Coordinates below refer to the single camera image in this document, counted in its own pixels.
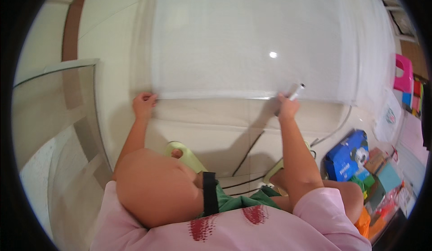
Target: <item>white marker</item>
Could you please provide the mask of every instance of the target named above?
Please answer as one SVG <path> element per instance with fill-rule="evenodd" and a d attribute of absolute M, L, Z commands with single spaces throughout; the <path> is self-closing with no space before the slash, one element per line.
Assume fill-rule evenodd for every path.
<path fill-rule="evenodd" d="M 290 101 L 294 101 L 299 96 L 300 92 L 305 88 L 305 84 L 295 83 L 291 88 L 292 88 L 292 90 L 287 95 L 285 95 L 285 97 L 288 98 Z M 280 112 L 280 110 L 278 109 L 274 113 L 276 117 L 279 116 L 279 112 Z"/>
<path fill-rule="evenodd" d="M 295 84 L 295 88 L 293 89 L 292 93 L 287 94 L 285 97 L 287 97 L 290 101 L 294 101 L 297 99 L 297 96 L 299 96 L 300 92 L 305 88 L 305 84 Z"/>

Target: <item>hand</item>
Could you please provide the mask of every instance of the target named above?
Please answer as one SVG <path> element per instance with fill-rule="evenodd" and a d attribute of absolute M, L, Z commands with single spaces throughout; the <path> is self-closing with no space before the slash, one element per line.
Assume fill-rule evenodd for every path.
<path fill-rule="evenodd" d="M 137 120 L 148 120 L 152 117 L 152 108 L 156 106 L 156 98 L 150 92 L 141 92 L 134 98 L 132 103 L 133 112 Z"/>
<path fill-rule="evenodd" d="M 278 100 L 281 102 L 279 112 L 279 122 L 294 120 L 296 112 L 299 110 L 300 103 L 297 99 L 290 101 L 283 93 L 279 92 L 277 95 Z"/>

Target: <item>orange bag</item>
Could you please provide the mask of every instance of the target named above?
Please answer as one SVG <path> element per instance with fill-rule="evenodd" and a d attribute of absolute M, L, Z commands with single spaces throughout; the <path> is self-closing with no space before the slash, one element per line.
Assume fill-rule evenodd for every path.
<path fill-rule="evenodd" d="M 371 217 L 368 211 L 363 207 L 362 213 L 360 214 L 359 220 L 355 222 L 354 226 L 359 230 L 360 234 L 368 238 L 369 236 L 369 224 L 371 223 Z"/>
<path fill-rule="evenodd" d="M 382 219 L 382 216 L 378 218 L 375 224 L 370 227 L 369 240 L 371 240 L 377 233 L 381 232 L 381 230 L 385 227 L 386 221 Z"/>

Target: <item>red print on shirt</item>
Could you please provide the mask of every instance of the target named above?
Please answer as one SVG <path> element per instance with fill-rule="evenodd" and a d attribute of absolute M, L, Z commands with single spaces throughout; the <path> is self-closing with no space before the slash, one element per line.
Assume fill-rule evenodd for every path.
<path fill-rule="evenodd" d="M 253 225 L 264 224 L 269 218 L 267 208 L 263 205 L 256 205 L 248 208 L 242 208 L 243 216 Z"/>
<path fill-rule="evenodd" d="M 211 216 L 206 216 L 189 222 L 189 232 L 195 241 L 205 242 L 208 236 L 212 235 L 216 223 L 215 218 L 218 215 L 219 214 L 217 213 Z"/>

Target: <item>slipper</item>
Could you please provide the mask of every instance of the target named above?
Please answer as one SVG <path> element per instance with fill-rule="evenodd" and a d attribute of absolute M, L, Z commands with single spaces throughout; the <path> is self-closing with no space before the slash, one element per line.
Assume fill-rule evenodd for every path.
<path fill-rule="evenodd" d="M 194 153 L 178 141 L 169 142 L 165 148 L 164 155 L 171 157 L 171 152 L 174 149 L 178 149 L 183 152 L 183 155 L 179 158 L 179 161 L 190 167 L 195 173 L 208 172 L 208 170 L 202 165 Z"/>
<path fill-rule="evenodd" d="M 309 145 L 309 142 L 307 142 L 305 140 L 305 144 L 306 147 L 309 149 L 309 151 L 311 150 L 311 146 Z M 265 184 L 270 184 L 270 178 L 273 177 L 274 174 L 276 174 L 276 172 L 278 172 L 280 169 L 284 168 L 284 159 L 281 158 L 268 172 L 267 174 L 264 176 L 263 178 L 263 183 Z"/>

